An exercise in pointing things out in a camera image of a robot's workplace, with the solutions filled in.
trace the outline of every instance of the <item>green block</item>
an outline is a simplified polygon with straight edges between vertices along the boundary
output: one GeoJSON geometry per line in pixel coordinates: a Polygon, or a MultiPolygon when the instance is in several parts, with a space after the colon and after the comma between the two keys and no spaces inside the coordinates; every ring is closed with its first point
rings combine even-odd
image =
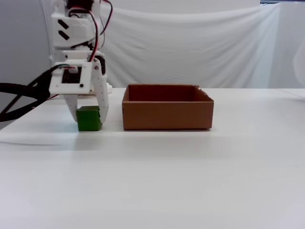
{"type": "Polygon", "coordinates": [[[98,131],[101,129],[99,106],[82,106],[76,110],[79,131],[98,131]]]}

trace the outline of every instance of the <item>white table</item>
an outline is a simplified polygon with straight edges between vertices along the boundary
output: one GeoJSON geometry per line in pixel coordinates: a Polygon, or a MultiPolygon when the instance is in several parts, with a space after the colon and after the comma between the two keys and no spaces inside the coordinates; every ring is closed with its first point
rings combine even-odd
{"type": "Polygon", "coordinates": [[[99,132],[60,98],[1,130],[0,228],[305,228],[305,90],[205,91],[210,131],[124,132],[124,89],[99,132]]]}

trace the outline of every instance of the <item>white backdrop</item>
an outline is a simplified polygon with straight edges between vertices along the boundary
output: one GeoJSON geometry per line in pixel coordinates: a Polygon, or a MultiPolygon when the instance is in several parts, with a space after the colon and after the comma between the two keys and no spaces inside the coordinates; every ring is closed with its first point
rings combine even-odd
{"type": "Polygon", "coordinates": [[[267,88],[279,14],[279,4],[200,14],[115,9],[103,47],[110,83],[267,88]]]}

